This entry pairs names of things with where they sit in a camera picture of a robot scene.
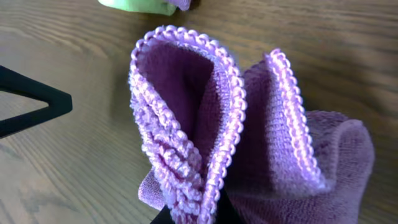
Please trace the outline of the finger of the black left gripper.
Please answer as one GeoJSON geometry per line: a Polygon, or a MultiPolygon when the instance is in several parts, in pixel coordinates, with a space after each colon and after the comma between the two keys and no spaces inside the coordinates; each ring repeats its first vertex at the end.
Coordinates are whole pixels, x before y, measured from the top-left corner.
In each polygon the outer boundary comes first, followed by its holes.
{"type": "Polygon", "coordinates": [[[5,138],[72,111],[72,96],[61,90],[25,77],[1,66],[1,91],[24,96],[48,104],[47,107],[1,121],[1,137],[5,138]]]}

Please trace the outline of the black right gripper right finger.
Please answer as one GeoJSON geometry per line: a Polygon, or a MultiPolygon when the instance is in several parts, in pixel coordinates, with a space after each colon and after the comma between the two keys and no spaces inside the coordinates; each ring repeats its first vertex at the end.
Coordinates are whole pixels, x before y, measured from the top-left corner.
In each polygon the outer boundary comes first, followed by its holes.
{"type": "Polygon", "coordinates": [[[220,190],[220,199],[216,214],[216,224],[243,224],[225,189],[220,190]]]}

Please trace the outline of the purple microfiber cloth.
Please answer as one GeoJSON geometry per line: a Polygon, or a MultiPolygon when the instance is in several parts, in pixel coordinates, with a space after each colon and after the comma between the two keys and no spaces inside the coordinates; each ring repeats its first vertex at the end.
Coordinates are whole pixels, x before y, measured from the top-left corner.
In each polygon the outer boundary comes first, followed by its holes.
{"type": "Polygon", "coordinates": [[[245,72],[215,39],[161,26],[131,54],[130,106],[151,170],[139,199],[174,223],[357,223],[374,163],[364,124],[307,111],[285,54],[245,72]]]}

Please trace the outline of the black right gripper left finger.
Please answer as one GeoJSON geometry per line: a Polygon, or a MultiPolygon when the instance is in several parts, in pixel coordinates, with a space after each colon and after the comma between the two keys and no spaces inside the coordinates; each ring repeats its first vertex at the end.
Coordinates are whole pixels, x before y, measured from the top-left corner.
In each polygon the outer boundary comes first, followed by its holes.
{"type": "Polygon", "coordinates": [[[157,216],[150,222],[150,224],[174,224],[174,221],[170,216],[169,208],[164,206],[157,216]]]}

